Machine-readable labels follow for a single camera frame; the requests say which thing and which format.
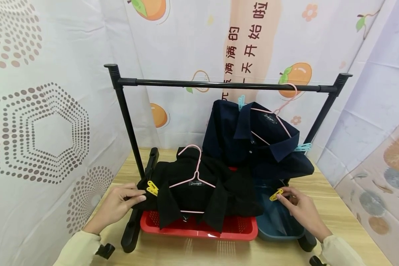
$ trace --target cloth backdrop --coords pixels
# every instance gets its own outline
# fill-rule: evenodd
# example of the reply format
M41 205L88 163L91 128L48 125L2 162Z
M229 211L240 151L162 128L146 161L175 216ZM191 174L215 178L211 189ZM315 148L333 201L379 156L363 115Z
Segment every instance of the cloth backdrop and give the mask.
M51 265L129 154L103 64L118 63L131 78L332 84L373 45L378 30L371 26L382 4L0 0L0 266ZM319 157L354 81L328 114L312 158ZM198 88L125 92L140 145L162 148L201 144L216 99L244 94L247 102L277 109L293 96ZM281 116L304 138L325 97L299 93Z
M317 165L399 266L399 0Z

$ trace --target shirt collar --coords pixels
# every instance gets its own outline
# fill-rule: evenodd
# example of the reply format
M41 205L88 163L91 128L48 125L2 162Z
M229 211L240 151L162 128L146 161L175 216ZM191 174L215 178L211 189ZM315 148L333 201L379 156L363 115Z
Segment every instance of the shirt collar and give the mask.
M200 221L204 221L211 228L221 233L227 202L227 191L218 179L216 182L216 188L214 188L213 194L211 194L210 201L208 202ZM159 188L157 209L158 213L160 213L160 229L169 226L177 219L183 218L183 213L180 212L179 206L171 193L168 181L164 182L164 184Z
M239 112L238 123L236 124L236 130L233 136L234 139L248 139L250 141L253 141L250 118L251 115L255 114L255 112L259 113L259 111L254 111L252 113L251 108L269 111L265 107L261 106L256 102L249 103L244 107L242 107L241 111ZM286 129L290 132L291 138L287 138L286 140L280 141L278 143L272 143L271 145L268 146L273 157L277 162L280 162L288 154L293 152L294 149L297 148L300 139L300 132L297 129L295 129L289 123L284 121L281 117L280 120L282 121Z

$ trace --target red plastic basket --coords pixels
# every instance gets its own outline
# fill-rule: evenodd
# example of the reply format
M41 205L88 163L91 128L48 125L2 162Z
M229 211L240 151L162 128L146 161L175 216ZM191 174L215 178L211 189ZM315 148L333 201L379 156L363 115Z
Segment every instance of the red plastic basket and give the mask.
M197 224L195 219L187 222L179 219L160 230L160 215L156 211L144 211L140 227L147 233L175 235L186 238L218 238L220 240L251 241L258 234L255 217L226 216L222 233L216 232L204 222Z

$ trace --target black metal pole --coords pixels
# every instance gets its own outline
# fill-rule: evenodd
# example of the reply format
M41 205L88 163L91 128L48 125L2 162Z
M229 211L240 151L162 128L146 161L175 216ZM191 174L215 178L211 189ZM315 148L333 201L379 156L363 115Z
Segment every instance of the black metal pole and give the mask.
M143 169L139 148L137 146L136 135L134 134L132 119L130 118L129 109L127 108L126 97L124 97L122 85L118 83L118 80L121 78L118 70L118 65L106 64L104 65L104 67L108 68L109 70L109 75L111 77L112 85L114 87L115 93L117 94L118 103L120 105L122 117L124 118L124 123L126 124L127 133L129 134L130 143L132 144L133 154L136 160L136 165L140 174L140 178L144 178L145 172Z
M320 128L322 122L324 121L326 115L328 114L331 106L333 105L335 99L340 95L340 92L343 89L344 85L346 84L347 79L350 78L351 76L352 75L349 73L340 73L337 76L337 79L335 80L333 85L337 90L335 92L331 92L328 94L328 98L326 99L324 105L322 106L318 116L316 117L316 120L313 123L309 133L307 134L304 143L312 142L312 140L314 139L315 135L318 132L318 129Z
M263 83L224 83L202 81L161 81L154 79L120 78L118 84L122 86L163 86L163 87L195 87L195 88L219 88L219 89L259 89L259 90L283 90L293 91L290 85L263 84ZM302 92L336 92L337 88L328 85L296 85Z

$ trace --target hand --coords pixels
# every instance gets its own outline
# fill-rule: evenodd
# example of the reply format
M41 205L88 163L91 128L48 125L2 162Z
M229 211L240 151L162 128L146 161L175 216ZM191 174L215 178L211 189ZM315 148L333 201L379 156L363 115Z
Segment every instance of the hand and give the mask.
M102 230L118 222L133 205L146 200L145 190L138 190L135 183L116 185L109 191L98 212L86 224L83 231L99 235Z
M319 242L323 243L326 237L332 235L324 221L320 218L311 197L306 196L293 187L283 187L281 189L284 193L282 196L277 195L277 199L287 207L290 215L294 216Z

